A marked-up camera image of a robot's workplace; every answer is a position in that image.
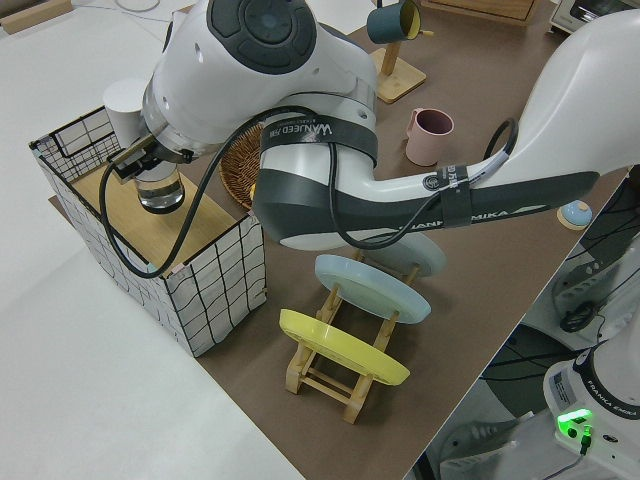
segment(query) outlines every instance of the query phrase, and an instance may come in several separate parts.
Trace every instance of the brown mat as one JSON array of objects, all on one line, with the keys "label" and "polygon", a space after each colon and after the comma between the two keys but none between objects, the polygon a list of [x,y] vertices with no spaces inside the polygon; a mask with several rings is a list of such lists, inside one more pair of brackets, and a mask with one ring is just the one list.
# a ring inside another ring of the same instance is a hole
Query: brown mat
[{"label": "brown mat", "polygon": [[[543,2],[526,29],[423,9],[423,27],[436,36],[404,44],[400,57],[423,70],[427,81],[393,105],[378,102],[377,178],[425,171],[403,156],[404,129],[418,106],[443,109],[456,122],[440,166],[479,161],[495,128],[519,117],[562,40],[545,33],[552,9]],[[352,38],[367,51],[378,48],[363,30]],[[194,179],[205,167],[183,171]],[[599,181],[586,199],[594,211],[623,176]],[[241,214],[219,179],[212,183],[209,194]],[[554,211],[429,236],[449,261],[438,276],[414,284],[433,313],[422,324],[399,325],[387,350],[411,375],[399,387],[374,384],[356,425],[341,419],[342,404],[329,397],[304,385],[297,396],[284,389],[296,344],[278,328],[278,315],[283,307],[314,315],[322,305],[327,292],[313,273],[315,253],[266,239],[267,303],[198,359],[306,478],[401,479],[579,240]],[[336,325],[364,340],[379,327],[348,306]]]}]

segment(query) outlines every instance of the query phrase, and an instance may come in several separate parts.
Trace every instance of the yellow plate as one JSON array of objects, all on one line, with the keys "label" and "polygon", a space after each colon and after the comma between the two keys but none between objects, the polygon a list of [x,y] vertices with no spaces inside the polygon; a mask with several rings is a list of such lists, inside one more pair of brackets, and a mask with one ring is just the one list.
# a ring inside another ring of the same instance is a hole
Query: yellow plate
[{"label": "yellow plate", "polygon": [[315,318],[280,311],[280,328],[295,341],[360,375],[372,375],[386,385],[400,385],[409,370],[377,348]]}]

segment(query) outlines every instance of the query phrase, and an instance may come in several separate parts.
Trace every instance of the pink mug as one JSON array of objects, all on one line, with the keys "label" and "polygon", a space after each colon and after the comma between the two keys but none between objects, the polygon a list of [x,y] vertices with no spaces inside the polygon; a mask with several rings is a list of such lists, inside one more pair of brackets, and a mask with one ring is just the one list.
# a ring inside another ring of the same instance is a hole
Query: pink mug
[{"label": "pink mug", "polygon": [[407,125],[407,158],[416,165],[429,167],[438,163],[453,132],[453,120],[441,110],[416,108]]}]

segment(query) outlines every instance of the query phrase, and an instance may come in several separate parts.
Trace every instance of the black strap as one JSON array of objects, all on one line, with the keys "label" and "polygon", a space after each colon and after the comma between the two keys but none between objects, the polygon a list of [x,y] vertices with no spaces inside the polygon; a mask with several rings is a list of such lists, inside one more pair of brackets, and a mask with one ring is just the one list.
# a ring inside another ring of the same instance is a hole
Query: black strap
[{"label": "black strap", "polygon": [[438,171],[442,221],[445,228],[471,224],[469,175],[464,165],[450,165]]},{"label": "black strap", "polygon": [[375,167],[378,159],[376,134],[357,123],[326,115],[286,118],[262,131],[262,152],[279,145],[337,143],[369,156]]},{"label": "black strap", "polygon": [[573,370],[582,378],[582,383],[587,392],[606,410],[627,420],[640,420],[640,407],[630,405],[616,398],[598,378],[593,362],[594,353],[599,346],[589,350],[586,358],[578,357],[573,364]]}]

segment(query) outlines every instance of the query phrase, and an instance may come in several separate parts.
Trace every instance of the white table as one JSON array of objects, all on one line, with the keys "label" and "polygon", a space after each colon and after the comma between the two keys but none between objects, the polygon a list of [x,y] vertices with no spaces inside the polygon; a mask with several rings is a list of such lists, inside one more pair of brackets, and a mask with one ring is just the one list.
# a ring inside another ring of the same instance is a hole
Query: white table
[{"label": "white table", "polygon": [[[87,8],[0,30],[0,479],[300,478],[47,201],[28,142],[98,107],[113,81],[148,78],[170,12],[191,2],[141,14],[161,21],[75,3]],[[309,3],[345,33],[373,8]]]}]

